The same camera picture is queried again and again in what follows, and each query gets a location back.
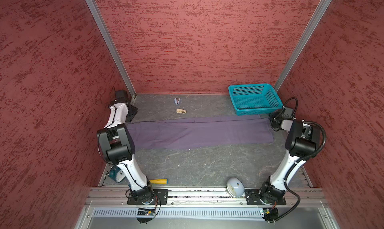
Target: yellow handle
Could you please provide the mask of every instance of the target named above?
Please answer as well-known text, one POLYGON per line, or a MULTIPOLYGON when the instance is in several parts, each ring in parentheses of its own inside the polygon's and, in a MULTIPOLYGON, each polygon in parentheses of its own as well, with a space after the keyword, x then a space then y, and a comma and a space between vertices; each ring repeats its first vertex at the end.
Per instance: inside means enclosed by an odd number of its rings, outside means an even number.
POLYGON ((154 184, 167 184, 168 183, 168 179, 152 179, 149 181, 151 183, 154 183, 154 184))

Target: purple fabric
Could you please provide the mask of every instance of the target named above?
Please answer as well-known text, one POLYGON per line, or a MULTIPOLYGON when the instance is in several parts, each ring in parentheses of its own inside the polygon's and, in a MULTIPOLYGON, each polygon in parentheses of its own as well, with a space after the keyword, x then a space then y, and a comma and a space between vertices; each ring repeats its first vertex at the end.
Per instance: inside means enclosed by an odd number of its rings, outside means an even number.
POLYGON ((272 143, 269 120, 259 115, 195 117, 128 123, 136 148, 194 149, 218 145, 272 143))

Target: red wall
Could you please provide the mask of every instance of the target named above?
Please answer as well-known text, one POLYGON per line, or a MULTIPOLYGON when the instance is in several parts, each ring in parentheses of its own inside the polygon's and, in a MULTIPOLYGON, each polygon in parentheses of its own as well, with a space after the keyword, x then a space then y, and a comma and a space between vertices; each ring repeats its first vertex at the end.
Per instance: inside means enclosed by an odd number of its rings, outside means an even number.
POLYGON ((333 0, 283 86, 327 131, 305 164, 340 226, 384 227, 384 0, 333 0))
POLYGON ((0 227, 75 225, 123 87, 84 0, 0 0, 0 227))
POLYGON ((319 0, 96 0, 137 92, 276 82, 319 0))

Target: textured red wall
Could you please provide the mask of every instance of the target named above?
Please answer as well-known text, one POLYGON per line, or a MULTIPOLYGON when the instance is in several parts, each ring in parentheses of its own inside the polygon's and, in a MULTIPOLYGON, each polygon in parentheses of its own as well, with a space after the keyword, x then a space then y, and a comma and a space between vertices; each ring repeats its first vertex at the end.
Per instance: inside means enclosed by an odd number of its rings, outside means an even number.
POLYGON ((84 0, 0 0, 0 227, 73 228, 120 74, 84 0))
POLYGON ((279 77, 319 0, 96 0, 137 92, 279 77))
POLYGON ((327 131, 306 164, 342 228, 384 227, 384 0, 333 0, 283 86, 327 131))

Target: marble patterned surface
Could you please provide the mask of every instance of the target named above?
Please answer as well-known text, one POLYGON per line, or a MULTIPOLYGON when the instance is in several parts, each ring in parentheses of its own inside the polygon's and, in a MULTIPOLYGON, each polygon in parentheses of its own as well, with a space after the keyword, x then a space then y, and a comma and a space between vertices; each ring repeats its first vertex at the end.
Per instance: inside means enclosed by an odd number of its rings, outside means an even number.
MULTIPOLYGON (((139 109, 132 122, 159 121, 187 117, 235 115, 226 95, 139 94, 139 109), (175 105, 174 98, 182 102, 175 105), (187 111, 176 113, 177 108, 187 111)), ((230 177, 239 178, 246 187, 259 187, 279 166, 285 153, 283 132, 273 132, 272 144, 224 145, 190 150, 137 149, 135 157, 149 179, 167 178, 170 186, 225 186, 230 177)), ((303 187, 298 175, 291 187, 303 187)), ((109 177, 104 185, 116 183, 109 177)))

